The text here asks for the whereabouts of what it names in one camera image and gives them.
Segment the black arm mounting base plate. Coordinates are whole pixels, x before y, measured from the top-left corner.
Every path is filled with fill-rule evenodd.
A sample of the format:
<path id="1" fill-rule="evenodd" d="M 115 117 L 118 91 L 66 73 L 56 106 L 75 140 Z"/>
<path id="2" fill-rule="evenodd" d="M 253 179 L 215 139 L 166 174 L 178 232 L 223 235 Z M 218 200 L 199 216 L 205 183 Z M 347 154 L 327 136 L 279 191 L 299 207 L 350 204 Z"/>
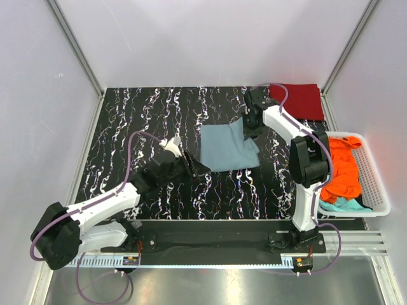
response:
<path id="1" fill-rule="evenodd" d="M 278 264 L 282 254 L 326 251 L 318 235 L 298 243 L 289 220 L 140 220 L 131 246 L 106 247 L 112 253 L 140 253 L 142 266 L 220 266 Z"/>

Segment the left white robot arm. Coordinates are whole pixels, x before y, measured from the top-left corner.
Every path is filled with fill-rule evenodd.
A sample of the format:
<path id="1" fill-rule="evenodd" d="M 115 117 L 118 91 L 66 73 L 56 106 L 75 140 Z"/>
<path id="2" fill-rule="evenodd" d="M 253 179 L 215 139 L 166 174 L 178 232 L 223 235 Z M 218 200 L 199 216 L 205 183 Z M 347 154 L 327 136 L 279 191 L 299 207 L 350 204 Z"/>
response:
<path id="1" fill-rule="evenodd" d="M 210 173 L 188 151 L 167 152 L 162 161 L 151 161 L 110 191 L 69 207 L 56 202 L 40 218 L 31 234 L 30 257 L 58 270 L 79 254 L 94 250 L 129 252 L 138 230 L 125 219 L 111 217 L 150 200 L 171 183 L 193 182 Z"/>

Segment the light blue t-shirt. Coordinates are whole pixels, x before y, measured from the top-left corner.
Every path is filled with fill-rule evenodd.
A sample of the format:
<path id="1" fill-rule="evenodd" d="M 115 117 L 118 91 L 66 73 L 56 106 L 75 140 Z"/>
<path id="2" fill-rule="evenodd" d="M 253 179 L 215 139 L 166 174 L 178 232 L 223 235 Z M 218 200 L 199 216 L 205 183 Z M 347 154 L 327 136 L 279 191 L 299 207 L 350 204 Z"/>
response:
<path id="1" fill-rule="evenodd" d="M 259 148 L 244 137 L 243 120 L 203 125 L 200 130 L 200 162 L 212 172 L 229 172 L 260 166 Z"/>

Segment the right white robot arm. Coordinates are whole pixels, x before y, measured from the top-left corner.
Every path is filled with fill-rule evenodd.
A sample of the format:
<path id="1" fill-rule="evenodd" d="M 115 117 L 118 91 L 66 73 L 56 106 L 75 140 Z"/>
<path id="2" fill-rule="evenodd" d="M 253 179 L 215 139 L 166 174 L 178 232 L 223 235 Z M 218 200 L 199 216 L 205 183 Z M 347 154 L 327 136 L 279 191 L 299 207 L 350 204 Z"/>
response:
<path id="1" fill-rule="evenodd" d="M 245 138 L 255 139 L 267 127 L 289 146 L 289 174 L 296 184 L 294 215 L 291 229 L 271 241 L 270 247 L 280 253 L 307 252 L 318 242 L 318 201 L 322 188 L 331 178 L 333 162 L 327 133 L 314 131 L 293 118 L 284 109 L 288 90 L 281 88 L 285 91 L 282 102 L 267 100 L 259 88 L 244 93 L 243 131 Z"/>

